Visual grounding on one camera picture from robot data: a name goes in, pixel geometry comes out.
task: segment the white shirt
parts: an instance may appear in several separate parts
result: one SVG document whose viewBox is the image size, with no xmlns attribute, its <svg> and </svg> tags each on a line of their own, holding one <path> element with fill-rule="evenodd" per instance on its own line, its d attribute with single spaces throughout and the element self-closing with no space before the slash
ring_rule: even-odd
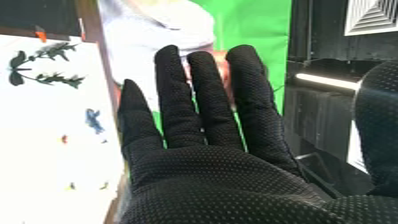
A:
<svg viewBox="0 0 398 224">
<path fill-rule="evenodd" d="M 138 82 L 150 107 L 159 110 L 155 54 L 175 44 L 187 63 L 189 53 L 212 48 L 214 17 L 187 0 L 146 7 L 145 11 L 152 16 L 123 0 L 100 0 L 114 80 L 120 84 L 125 79 Z"/>
</svg>

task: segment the black glove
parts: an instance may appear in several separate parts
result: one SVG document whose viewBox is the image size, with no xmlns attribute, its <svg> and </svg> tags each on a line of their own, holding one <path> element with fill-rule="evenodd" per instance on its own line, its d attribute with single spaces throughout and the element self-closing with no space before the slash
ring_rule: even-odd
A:
<svg viewBox="0 0 398 224">
<path fill-rule="evenodd" d="M 363 213 L 347 212 L 356 203 L 326 203 L 303 179 L 255 48 L 237 47 L 228 61 L 249 153 L 212 55 L 189 56 L 198 113 L 178 48 L 169 46 L 157 54 L 168 150 L 141 89 L 125 82 L 120 125 L 134 201 L 123 223 L 356 223 Z M 363 197 L 360 204 L 376 200 Z M 361 223 L 374 223 L 368 220 L 377 220 L 372 215 Z"/>
</svg>

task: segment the green screen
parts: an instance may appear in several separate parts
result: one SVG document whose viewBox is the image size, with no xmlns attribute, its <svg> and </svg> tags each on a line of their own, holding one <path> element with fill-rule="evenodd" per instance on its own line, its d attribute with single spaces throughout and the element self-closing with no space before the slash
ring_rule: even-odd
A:
<svg viewBox="0 0 398 224">
<path fill-rule="evenodd" d="M 292 0 L 194 0 L 216 18 L 216 49 L 257 47 L 274 89 L 285 85 Z M 283 111 L 285 88 L 276 92 Z"/>
</svg>

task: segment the finger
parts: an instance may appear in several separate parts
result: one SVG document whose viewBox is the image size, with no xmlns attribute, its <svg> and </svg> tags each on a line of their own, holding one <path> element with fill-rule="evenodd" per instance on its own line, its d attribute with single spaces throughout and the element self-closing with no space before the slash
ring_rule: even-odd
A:
<svg viewBox="0 0 398 224">
<path fill-rule="evenodd" d="M 159 51 L 155 63 L 164 136 L 168 147 L 180 148 L 205 144 L 205 136 L 177 46 Z"/>
<path fill-rule="evenodd" d="M 285 142 L 267 70 L 255 48 L 244 45 L 232 49 L 228 61 L 249 153 L 299 175 L 299 166 Z"/>
<path fill-rule="evenodd" d="M 118 119 L 123 132 L 123 156 L 127 161 L 136 163 L 153 150 L 164 149 L 164 141 L 143 91 L 132 80 L 125 81 Z"/>
<path fill-rule="evenodd" d="M 189 55 L 189 62 L 209 144 L 244 150 L 239 124 L 212 54 L 196 52 Z"/>
<path fill-rule="evenodd" d="M 370 71 L 356 97 L 356 124 L 376 190 L 398 197 L 398 62 Z"/>
</svg>

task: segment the bird illustration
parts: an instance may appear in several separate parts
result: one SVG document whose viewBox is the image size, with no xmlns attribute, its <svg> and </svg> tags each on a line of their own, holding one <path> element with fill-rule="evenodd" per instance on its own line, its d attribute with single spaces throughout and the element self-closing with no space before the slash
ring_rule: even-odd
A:
<svg viewBox="0 0 398 224">
<path fill-rule="evenodd" d="M 88 109 L 86 111 L 86 123 L 90 125 L 90 127 L 95 129 L 97 134 L 102 135 L 102 133 L 106 132 L 102 123 L 98 121 L 98 117 L 100 117 L 100 110 L 95 111 L 93 109 Z"/>
</svg>

